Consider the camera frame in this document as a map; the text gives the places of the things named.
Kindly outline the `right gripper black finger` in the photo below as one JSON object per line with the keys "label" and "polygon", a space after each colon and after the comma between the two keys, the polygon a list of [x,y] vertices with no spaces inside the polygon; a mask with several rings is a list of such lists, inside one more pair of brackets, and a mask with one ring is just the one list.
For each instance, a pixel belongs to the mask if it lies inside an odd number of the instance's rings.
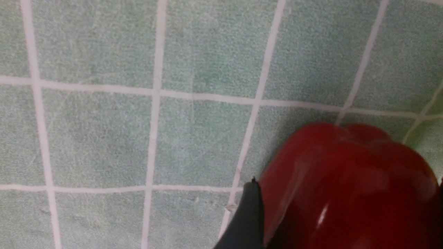
{"label": "right gripper black finger", "polygon": [[245,183],[237,211],[215,249],[264,249],[264,204],[255,178]]}

